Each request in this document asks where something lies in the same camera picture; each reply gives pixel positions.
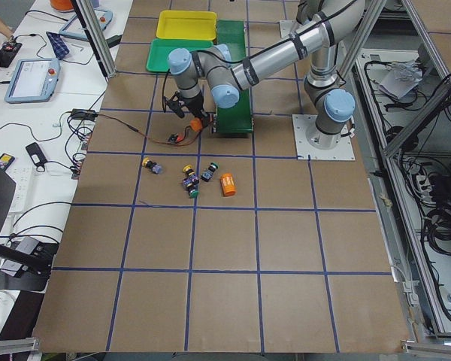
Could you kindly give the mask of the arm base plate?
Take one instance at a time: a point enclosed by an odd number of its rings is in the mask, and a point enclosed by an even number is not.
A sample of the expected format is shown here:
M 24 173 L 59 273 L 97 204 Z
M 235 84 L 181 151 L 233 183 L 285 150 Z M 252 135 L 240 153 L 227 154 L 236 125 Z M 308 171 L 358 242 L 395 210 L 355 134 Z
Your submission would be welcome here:
M 355 161 L 350 130 L 345 123 L 341 133 L 322 134 L 316 128 L 316 115 L 293 114 L 292 124 L 298 160 Z
M 302 23 L 297 22 L 296 20 L 281 20 L 280 27 L 280 37 L 284 40 L 285 44 L 288 46 L 292 46 L 295 49 L 301 50 L 303 48 L 299 30 L 303 26 Z

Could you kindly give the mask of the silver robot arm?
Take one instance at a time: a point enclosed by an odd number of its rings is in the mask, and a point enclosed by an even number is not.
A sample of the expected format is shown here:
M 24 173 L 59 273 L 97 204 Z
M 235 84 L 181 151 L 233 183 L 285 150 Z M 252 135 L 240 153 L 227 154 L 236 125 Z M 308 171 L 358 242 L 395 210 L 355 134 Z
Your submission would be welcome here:
M 240 61 L 231 58 L 229 47 L 218 44 L 206 50 L 177 48 L 168 55 L 168 67 L 177 85 L 162 107 L 178 117 L 189 110 L 200 120 L 209 120 L 199 80 L 205 79 L 218 108 L 233 108 L 240 93 L 303 59 L 310 59 L 304 88 L 317 115 L 306 131 L 307 141 L 320 150 L 337 146 L 345 123 L 356 107 L 353 96 L 337 84 L 337 46 L 358 25 L 365 2 L 302 1 L 296 26 L 275 44 Z

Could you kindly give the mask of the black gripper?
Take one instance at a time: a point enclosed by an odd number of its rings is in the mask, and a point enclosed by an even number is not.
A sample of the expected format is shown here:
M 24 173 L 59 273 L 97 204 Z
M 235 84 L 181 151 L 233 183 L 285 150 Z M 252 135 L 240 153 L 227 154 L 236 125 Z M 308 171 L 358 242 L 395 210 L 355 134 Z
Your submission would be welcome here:
M 204 110 L 204 98 L 201 93 L 192 98 L 186 98 L 176 91 L 172 97 L 164 97 L 164 111 L 166 108 L 173 111 L 179 118 L 185 117 L 183 108 L 186 108 L 194 117 L 200 119 L 203 126 L 211 126 L 215 121 L 215 113 Z

